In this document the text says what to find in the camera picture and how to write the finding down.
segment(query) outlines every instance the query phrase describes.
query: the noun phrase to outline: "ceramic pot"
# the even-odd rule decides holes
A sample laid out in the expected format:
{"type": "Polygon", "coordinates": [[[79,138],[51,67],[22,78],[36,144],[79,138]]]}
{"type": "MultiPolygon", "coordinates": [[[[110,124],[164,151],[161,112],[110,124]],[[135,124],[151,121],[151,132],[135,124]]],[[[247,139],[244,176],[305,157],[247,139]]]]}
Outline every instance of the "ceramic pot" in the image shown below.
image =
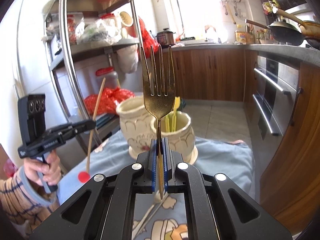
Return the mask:
{"type": "MultiPolygon", "coordinates": [[[[156,125],[156,119],[153,118],[150,126],[154,134],[156,134],[156,125]]],[[[177,111],[177,130],[175,132],[165,132],[165,118],[162,118],[161,136],[162,138],[168,138],[170,150],[181,153],[184,162],[193,164],[196,161],[198,151],[195,147],[195,134],[191,127],[189,115],[177,111]]]]}
{"type": "Polygon", "coordinates": [[[145,109],[143,95],[128,98],[116,108],[120,128],[129,144],[129,154],[137,159],[139,153],[150,150],[151,140],[156,138],[150,127],[154,117],[145,109]]]}

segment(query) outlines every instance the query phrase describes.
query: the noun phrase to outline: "golden fork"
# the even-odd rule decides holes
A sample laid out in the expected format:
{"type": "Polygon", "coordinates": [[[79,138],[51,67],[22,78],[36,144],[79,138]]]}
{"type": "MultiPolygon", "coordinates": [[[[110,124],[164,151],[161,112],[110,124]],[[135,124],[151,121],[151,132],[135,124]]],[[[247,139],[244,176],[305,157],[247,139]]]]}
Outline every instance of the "golden fork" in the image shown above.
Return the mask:
{"type": "Polygon", "coordinates": [[[163,149],[161,139],[161,119],[169,114],[174,106],[175,101],[175,81],[172,60],[172,49],[169,47],[169,60],[168,60],[168,75],[165,82],[164,66],[162,48],[159,46],[159,61],[160,61],[160,82],[158,83],[155,54],[153,48],[151,49],[151,64],[153,74],[149,71],[146,56],[143,47],[141,47],[141,64],[142,64],[142,82],[143,82],[143,100],[146,110],[157,119],[157,170],[158,170],[158,183],[159,193],[162,199],[164,190],[164,167],[163,167],[163,149]],[[151,91],[150,79],[153,78],[154,92],[151,91]]]}

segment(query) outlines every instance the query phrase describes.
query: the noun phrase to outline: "sleeve cuff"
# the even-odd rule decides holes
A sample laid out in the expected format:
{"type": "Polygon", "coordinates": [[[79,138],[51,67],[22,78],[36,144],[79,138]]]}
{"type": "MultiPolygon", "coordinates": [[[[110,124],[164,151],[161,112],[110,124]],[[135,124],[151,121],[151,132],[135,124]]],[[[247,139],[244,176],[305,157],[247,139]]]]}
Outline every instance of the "sleeve cuff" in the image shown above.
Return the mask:
{"type": "Polygon", "coordinates": [[[36,203],[39,203],[42,206],[48,207],[50,206],[52,203],[55,202],[56,200],[56,193],[52,193],[50,195],[50,199],[45,199],[44,197],[42,197],[41,195],[39,195],[31,186],[25,171],[24,171],[24,167],[22,166],[19,170],[19,175],[20,175],[20,179],[22,182],[22,185],[25,189],[25,191],[29,194],[29,196],[32,198],[33,201],[35,201],[36,203]]]}

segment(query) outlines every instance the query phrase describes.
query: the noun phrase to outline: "silver screw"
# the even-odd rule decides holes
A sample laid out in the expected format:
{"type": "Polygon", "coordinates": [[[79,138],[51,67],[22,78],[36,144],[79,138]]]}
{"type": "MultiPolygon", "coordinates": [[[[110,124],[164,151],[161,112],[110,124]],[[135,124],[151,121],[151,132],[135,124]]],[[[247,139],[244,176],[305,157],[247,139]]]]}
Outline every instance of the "silver screw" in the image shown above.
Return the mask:
{"type": "Polygon", "coordinates": [[[178,163],[178,168],[180,170],[185,170],[189,167],[188,163],[178,163]]]}
{"type": "Polygon", "coordinates": [[[102,174],[97,174],[96,176],[94,176],[94,181],[99,182],[103,180],[103,175],[102,174]]]}
{"type": "Polygon", "coordinates": [[[224,180],[227,179],[227,176],[222,174],[222,173],[219,173],[219,174],[216,175],[216,179],[220,180],[220,181],[224,181],[224,180]]]}
{"type": "Polygon", "coordinates": [[[131,166],[134,170],[140,170],[142,168],[142,165],[140,163],[134,163],[131,166]]]}

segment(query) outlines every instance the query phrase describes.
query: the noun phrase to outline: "wok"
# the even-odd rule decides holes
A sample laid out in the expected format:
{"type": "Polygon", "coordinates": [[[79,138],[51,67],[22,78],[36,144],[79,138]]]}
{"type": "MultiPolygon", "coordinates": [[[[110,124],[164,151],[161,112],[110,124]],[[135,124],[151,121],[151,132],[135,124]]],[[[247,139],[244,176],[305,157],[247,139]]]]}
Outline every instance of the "wok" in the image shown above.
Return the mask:
{"type": "Polygon", "coordinates": [[[299,46],[303,43],[304,37],[301,32],[293,25],[286,22],[273,22],[269,26],[245,19],[245,23],[256,25],[263,29],[269,29],[275,40],[283,43],[291,43],[294,46],[299,46]]]}
{"type": "Polygon", "coordinates": [[[320,24],[312,21],[302,21],[293,14],[279,8],[273,8],[273,13],[297,22],[307,42],[315,49],[320,49],[320,24]]]}

